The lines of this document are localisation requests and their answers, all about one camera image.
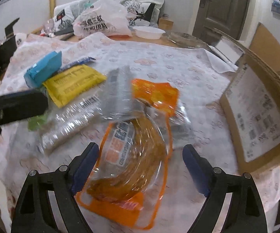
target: white floral tablecloth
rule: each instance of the white floral tablecloth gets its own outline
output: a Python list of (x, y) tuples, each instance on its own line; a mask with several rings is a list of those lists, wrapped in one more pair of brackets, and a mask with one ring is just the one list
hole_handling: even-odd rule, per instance
[[(64, 42), (36, 35), (29, 35), (12, 57), (0, 86), (0, 95), (28, 89), (23, 74), (28, 67), (47, 53), (62, 51), (63, 64), (81, 56), (97, 59), (92, 65), (106, 74), (111, 69), (129, 65), (135, 78), (153, 82), (169, 82), (180, 90), (180, 99), (187, 108), (196, 139), (191, 141), (198, 153), (212, 166), (221, 167), (226, 173), (237, 174), (237, 162), (229, 127), (219, 105), (222, 92), (234, 71), (219, 58), (204, 49), (182, 49), (149, 43), (113, 41), (102, 33), (90, 35), (78, 43)], [(13, 210), (25, 178), (30, 170), (39, 172), (56, 170), (82, 153), (91, 141), (100, 143), (104, 127), (88, 127), (49, 157), (36, 152), (36, 132), (27, 130), (27, 121), (2, 127), (0, 135), (0, 179), (8, 194), (9, 209)], [(265, 212), (280, 199), (280, 167), (254, 176)], [(166, 193), (149, 232), (185, 233), (199, 213), (205, 198), (200, 195), (181, 156), (176, 150), (169, 163)], [(227, 195), (221, 216), (214, 232), (222, 228), (229, 206)], [(53, 211), (58, 209), (53, 203)], [(95, 215), (81, 208), (84, 217), (95, 233), (137, 232)], [(65, 231), (60, 218), (58, 227)]]

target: door panel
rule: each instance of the door panel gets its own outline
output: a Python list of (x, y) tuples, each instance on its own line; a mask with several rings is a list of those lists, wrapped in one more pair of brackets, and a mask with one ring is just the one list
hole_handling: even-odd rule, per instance
[(239, 39), (246, 19), (249, 0), (200, 0), (193, 35), (208, 44), (217, 42), (217, 28)]

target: gray plastic package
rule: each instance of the gray plastic package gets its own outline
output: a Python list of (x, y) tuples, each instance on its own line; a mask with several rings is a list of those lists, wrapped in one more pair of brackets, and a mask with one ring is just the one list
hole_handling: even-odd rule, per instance
[(105, 86), (100, 94), (99, 113), (101, 118), (115, 122), (131, 118), (136, 104), (131, 80), (132, 74), (129, 66), (123, 66), (108, 73)]
[[(147, 114), (156, 123), (166, 144), (169, 142), (168, 131), (165, 122), (165, 114), (153, 107), (147, 109)], [(172, 134), (173, 149), (182, 149), (185, 145), (193, 143), (195, 137), (191, 121), (187, 116), (186, 109), (182, 102), (178, 100), (175, 116), (169, 117), (169, 125)]]
[(99, 105), (98, 93), (92, 89), (62, 109), (52, 110), (47, 124), (40, 129), (37, 149), (42, 154), (49, 155), (87, 125), (98, 122)]

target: metal screw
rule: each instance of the metal screw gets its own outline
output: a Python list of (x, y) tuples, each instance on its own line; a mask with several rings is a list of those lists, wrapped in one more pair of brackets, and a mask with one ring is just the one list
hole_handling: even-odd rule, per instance
[(245, 172), (243, 175), (246, 179), (251, 179), (251, 175), (249, 173)]
[(59, 167), (59, 171), (60, 172), (65, 172), (66, 170), (67, 170), (67, 166), (66, 165), (63, 165), (63, 166)]
[(221, 173), (221, 172), (222, 172), (221, 168), (219, 168), (219, 167), (215, 167), (215, 168), (213, 169), (213, 171), (214, 171), (215, 173)]
[(1, 110), (0, 110), (0, 120), (2, 120), (3, 117), (4, 117), (4, 112), (3, 112), (3, 110), (1, 109)]
[(30, 175), (30, 176), (34, 176), (35, 174), (36, 174), (36, 171), (35, 171), (35, 170), (32, 170), (32, 171), (29, 172), (29, 175)]

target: blue package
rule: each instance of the blue package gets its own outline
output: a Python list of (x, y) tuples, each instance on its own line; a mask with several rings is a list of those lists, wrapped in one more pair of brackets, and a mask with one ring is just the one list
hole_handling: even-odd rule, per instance
[(24, 74), (29, 88), (39, 88), (44, 81), (50, 78), (62, 65), (62, 53), (51, 52), (30, 67)]
[(84, 58), (81, 58), (79, 60), (76, 60), (62, 68), (60, 68), (58, 71), (57, 71), (57, 74), (59, 73), (62, 73), (63, 71), (75, 66), (75, 65), (83, 65), (83, 64), (87, 64), (87, 63), (90, 63), (90, 62), (93, 62), (93, 61), (96, 61), (95, 58), (92, 58), (92, 57), (84, 57)]

